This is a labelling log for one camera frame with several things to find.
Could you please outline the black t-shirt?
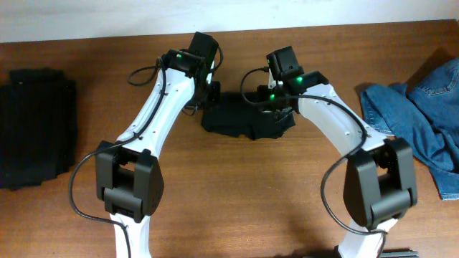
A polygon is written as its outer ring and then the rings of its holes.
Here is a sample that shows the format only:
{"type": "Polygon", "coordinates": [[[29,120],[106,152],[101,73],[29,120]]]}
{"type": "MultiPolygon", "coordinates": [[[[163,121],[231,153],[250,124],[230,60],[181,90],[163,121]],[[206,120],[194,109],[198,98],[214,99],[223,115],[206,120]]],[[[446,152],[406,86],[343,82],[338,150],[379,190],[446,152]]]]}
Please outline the black t-shirt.
{"type": "Polygon", "coordinates": [[[248,105],[239,92],[223,92],[218,105],[203,112],[201,125],[210,133],[234,138],[244,135],[258,140],[282,137],[285,131],[295,126],[295,121],[292,110],[280,115],[262,113],[248,105]]]}

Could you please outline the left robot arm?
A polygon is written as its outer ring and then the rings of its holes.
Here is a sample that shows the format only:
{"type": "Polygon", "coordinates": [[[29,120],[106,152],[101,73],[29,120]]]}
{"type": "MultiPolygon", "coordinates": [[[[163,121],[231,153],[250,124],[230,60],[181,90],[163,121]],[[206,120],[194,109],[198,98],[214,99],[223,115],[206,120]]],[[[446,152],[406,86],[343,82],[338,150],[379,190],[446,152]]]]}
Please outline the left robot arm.
{"type": "Polygon", "coordinates": [[[117,257],[150,257],[150,218],[164,192],[162,146],[182,110],[218,101],[220,83],[212,75],[220,51],[212,36],[197,32],[188,48],[163,54],[154,88],[134,121],[114,143],[100,142],[96,195],[114,224],[117,257]]]}

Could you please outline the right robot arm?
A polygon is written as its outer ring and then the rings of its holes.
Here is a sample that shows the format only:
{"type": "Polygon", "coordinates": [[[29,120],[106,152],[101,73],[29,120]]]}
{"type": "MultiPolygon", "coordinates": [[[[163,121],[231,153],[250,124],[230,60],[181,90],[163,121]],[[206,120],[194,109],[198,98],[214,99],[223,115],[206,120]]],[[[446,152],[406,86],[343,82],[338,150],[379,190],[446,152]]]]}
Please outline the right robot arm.
{"type": "Polygon", "coordinates": [[[311,121],[341,155],[323,176],[322,199],[328,177],[346,164],[343,199],[351,221],[338,223],[346,236],[333,255],[417,257],[418,253],[409,249],[384,248],[389,230],[417,204],[413,152],[408,142],[389,139],[365,123],[319,71],[304,72],[292,47],[277,49],[266,60],[269,80],[258,89],[263,109],[293,109],[311,121]]]}

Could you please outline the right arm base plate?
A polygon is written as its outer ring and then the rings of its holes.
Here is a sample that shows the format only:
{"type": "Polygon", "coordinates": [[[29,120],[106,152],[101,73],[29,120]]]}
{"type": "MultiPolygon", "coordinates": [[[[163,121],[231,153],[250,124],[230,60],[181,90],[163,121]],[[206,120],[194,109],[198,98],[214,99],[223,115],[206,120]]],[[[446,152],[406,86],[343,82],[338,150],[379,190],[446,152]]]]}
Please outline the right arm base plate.
{"type": "Polygon", "coordinates": [[[419,253],[416,251],[390,251],[382,252],[380,258],[419,258],[419,253]]]}

